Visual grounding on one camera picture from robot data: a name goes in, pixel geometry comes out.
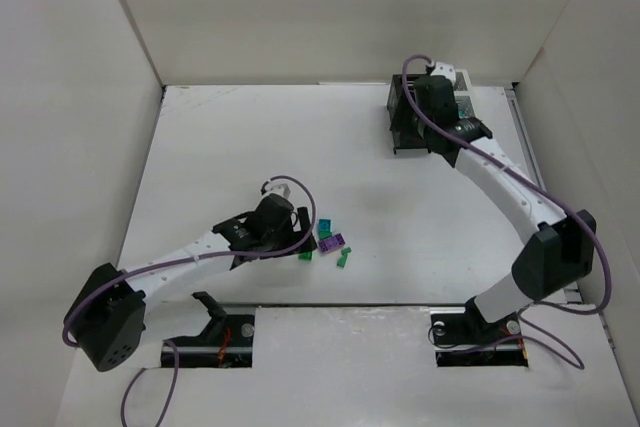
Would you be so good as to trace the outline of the long green lego plate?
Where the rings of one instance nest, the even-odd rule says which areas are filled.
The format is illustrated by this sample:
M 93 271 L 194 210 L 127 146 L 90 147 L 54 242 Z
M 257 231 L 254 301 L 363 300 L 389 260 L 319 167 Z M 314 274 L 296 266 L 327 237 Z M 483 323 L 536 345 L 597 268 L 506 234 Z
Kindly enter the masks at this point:
M 313 259 L 313 254 L 312 254 L 311 252 L 308 252 L 308 253 L 301 253 L 301 254 L 298 256 L 298 259 L 299 259 L 299 260 L 302 260 L 302 261 L 306 261 L 306 262 L 311 262 L 311 261 L 312 261 L 312 259 Z

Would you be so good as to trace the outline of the purple lego plate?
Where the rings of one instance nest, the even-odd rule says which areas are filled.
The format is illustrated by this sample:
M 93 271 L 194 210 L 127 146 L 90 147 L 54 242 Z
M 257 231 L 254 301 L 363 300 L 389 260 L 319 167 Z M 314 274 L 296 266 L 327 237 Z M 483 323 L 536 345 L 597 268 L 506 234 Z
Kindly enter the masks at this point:
M 341 234 L 335 234 L 318 242 L 319 250 L 322 254 L 327 254 L 342 249 L 346 242 Z

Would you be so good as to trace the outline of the teal square lego piece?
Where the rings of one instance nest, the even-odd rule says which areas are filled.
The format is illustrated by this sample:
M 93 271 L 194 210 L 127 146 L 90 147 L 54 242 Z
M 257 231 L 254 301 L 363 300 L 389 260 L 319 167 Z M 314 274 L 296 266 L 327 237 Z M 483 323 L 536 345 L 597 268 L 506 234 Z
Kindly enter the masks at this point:
M 330 232 L 332 230 L 332 223 L 330 219 L 319 219 L 318 230 L 320 232 Z

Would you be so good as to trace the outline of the small green lego piece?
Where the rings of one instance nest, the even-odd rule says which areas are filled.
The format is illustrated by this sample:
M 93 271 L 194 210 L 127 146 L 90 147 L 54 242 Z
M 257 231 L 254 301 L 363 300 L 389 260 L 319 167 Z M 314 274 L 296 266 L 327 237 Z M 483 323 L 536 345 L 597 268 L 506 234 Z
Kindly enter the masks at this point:
M 346 266 L 346 263 L 348 261 L 348 257 L 351 253 L 351 248 L 350 247 L 345 247 L 341 250 L 340 252 L 340 257 L 338 258 L 336 265 L 339 268 L 344 268 Z

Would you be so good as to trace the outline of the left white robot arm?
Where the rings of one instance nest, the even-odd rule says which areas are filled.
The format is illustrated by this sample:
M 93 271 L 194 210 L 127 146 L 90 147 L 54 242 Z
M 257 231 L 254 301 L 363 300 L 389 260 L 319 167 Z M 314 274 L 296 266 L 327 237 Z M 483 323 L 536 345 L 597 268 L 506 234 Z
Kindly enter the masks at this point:
M 80 349 L 99 372 L 115 369 L 152 331 L 151 313 L 168 298 L 213 275 L 258 260 L 315 249 L 317 207 L 295 207 L 278 194 L 215 224 L 197 240 L 146 264 L 96 267 L 63 320 L 63 341 Z

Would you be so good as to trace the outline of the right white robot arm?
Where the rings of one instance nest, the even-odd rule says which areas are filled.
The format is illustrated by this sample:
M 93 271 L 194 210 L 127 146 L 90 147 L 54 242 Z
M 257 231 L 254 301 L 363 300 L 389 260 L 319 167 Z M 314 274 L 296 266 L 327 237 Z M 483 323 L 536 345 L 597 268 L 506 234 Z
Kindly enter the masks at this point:
M 588 276 L 596 221 L 547 198 L 516 167 L 478 118 L 460 114 L 454 83 L 442 75 L 396 74 L 387 108 L 391 129 L 441 156 L 472 181 L 512 224 L 523 247 L 509 272 L 471 297 L 461 314 L 433 321 L 445 343 L 479 345 L 501 338 L 506 324 L 532 304 Z

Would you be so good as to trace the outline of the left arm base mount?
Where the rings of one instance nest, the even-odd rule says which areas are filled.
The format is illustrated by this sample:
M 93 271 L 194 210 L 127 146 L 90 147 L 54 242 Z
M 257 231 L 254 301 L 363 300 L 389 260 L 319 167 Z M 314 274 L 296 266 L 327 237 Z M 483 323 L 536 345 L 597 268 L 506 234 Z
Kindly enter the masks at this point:
M 163 347 L 160 364 L 163 368 L 178 365 L 183 369 L 251 368 L 254 334 L 254 314 L 230 314 L 220 327 L 205 330 L 195 337 L 174 338 L 178 362 L 175 362 L 173 350 Z

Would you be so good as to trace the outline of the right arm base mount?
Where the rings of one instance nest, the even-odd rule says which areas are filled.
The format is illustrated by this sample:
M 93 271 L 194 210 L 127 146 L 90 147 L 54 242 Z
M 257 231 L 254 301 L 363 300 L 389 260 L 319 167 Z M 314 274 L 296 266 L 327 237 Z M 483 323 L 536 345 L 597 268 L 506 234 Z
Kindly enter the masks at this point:
M 515 314 L 498 323 L 472 329 L 461 312 L 430 315 L 428 339 L 436 365 L 454 367 L 527 367 L 521 326 Z

